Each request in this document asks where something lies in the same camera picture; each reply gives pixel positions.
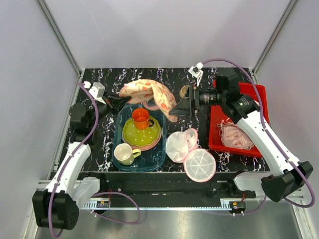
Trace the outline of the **floral pink laundry bag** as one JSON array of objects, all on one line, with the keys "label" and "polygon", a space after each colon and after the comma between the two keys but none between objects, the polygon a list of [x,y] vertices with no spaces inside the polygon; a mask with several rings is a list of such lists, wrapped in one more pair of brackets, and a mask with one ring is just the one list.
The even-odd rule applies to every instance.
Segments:
[{"label": "floral pink laundry bag", "polygon": [[177,116],[169,111],[176,105],[172,92],[162,83],[151,79],[140,79],[124,84],[119,91],[120,97],[131,97],[129,104],[142,103],[147,110],[161,112],[170,122],[177,122]]}]

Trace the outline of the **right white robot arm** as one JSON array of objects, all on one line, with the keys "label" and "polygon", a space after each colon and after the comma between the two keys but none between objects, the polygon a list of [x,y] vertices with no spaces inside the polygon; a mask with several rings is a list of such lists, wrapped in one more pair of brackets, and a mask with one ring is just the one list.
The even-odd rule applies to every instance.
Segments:
[{"label": "right white robot arm", "polygon": [[226,185],[231,197],[244,191],[263,192],[270,200],[279,202],[309,185],[307,179],[313,172],[310,162],[301,162],[279,140],[263,116],[262,103],[240,92],[239,82],[217,76],[215,87],[201,90],[188,86],[185,96],[169,111],[171,116],[193,116],[201,106],[221,106],[223,113],[243,130],[257,147],[270,169],[263,174],[237,173]]}]

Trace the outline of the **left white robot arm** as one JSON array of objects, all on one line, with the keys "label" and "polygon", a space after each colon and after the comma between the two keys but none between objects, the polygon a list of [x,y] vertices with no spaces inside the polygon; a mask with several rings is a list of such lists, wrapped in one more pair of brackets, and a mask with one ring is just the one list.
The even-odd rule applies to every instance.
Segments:
[{"label": "left white robot arm", "polygon": [[85,177],[78,186],[75,183],[94,147],[98,121],[108,114],[117,115],[130,99],[104,93],[102,101],[94,101],[91,108],[82,103],[71,106],[68,151],[51,182],[32,197],[39,227],[71,230],[85,203],[93,195],[103,197],[107,193],[108,185],[96,177]]}]

